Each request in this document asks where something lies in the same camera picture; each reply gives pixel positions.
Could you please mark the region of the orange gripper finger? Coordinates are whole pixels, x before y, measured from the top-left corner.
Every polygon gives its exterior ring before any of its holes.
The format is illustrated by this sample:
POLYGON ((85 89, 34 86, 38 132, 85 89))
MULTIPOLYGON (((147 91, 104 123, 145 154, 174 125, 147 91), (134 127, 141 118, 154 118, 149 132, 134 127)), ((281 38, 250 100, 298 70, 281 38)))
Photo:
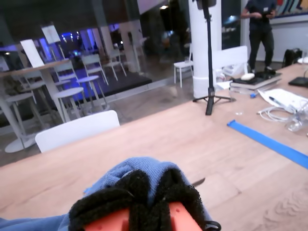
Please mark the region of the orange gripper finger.
POLYGON ((85 227, 114 212, 129 209, 128 229, 140 231, 146 213, 150 180, 141 170, 121 178, 115 185, 98 190, 78 200, 69 211, 70 231, 84 231, 85 227))
POLYGON ((172 168, 161 177, 151 209, 155 218, 151 219, 152 231, 170 231, 171 220, 168 205, 180 202, 197 222, 203 231, 211 231, 211 220, 205 215, 205 209, 199 192, 191 185, 187 185, 180 175, 180 171, 172 168))

